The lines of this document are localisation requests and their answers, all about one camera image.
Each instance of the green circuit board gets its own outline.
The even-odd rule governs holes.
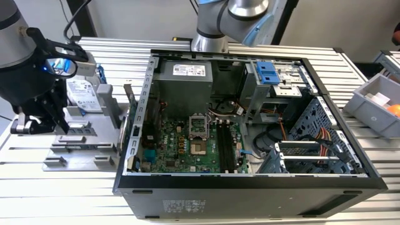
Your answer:
[[[236,142],[242,145],[237,124],[229,126],[232,133],[232,154],[237,173],[248,173],[245,156],[242,164],[237,165]],[[209,137],[205,141],[205,152],[192,154],[190,145],[201,140],[189,140],[189,121],[165,120],[160,130],[160,143],[156,149],[156,161],[150,164],[150,173],[220,173],[218,145],[216,124],[209,126]]]

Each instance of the ram slot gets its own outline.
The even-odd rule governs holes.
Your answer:
[[[228,124],[217,124],[217,145],[220,156],[220,172],[233,173],[234,156],[232,151],[232,137]]]

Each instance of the aluminum extrusion table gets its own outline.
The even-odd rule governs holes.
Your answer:
[[[138,96],[150,49],[189,50],[188,42],[132,41],[84,37],[80,45],[101,63],[113,96],[126,102],[130,83]],[[321,78],[334,104],[342,108],[365,82],[345,54],[332,48],[229,44],[233,54],[304,57]],[[357,140],[384,177],[389,190],[328,219],[306,220],[157,220],[162,224],[309,224],[385,225],[400,223],[400,139],[384,139],[344,113]],[[148,224],[137,220],[120,196],[112,194],[114,172],[42,172],[52,135],[0,137],[0,224]]]

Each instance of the blue connector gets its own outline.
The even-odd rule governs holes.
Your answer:
[[[250,151],[245,151],[244,149],[240,149],[240,153],[242,153],[242,154],[252,154],[252,152]]]
[[[145,149],[144,150],[144,158],[146,162],[152,164],[156,163],[156,150],[154,149]]]
[[[280,77],[272,62],[257,62],[256,65],[256,70],[261,76],[261,84],[277,85],[280,83]]]

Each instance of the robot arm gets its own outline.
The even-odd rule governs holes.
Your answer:
[[[198,0],[194,52],[228,53],[225,36],[253,47],[266,36],[273,15],[266,13],[268,0]]]
[[[73,54],[57,52],[56,47]],[[81,47],[53,42],[44,38],[37,28],[28,28],[13,0],[0,1],[0,96],[12,105],[18,118],[10,133],[40,134],[56,128],[66,133],[64,120],[66,107],[65,79],[53,73],[48,59],[64,58],[88,61]]]

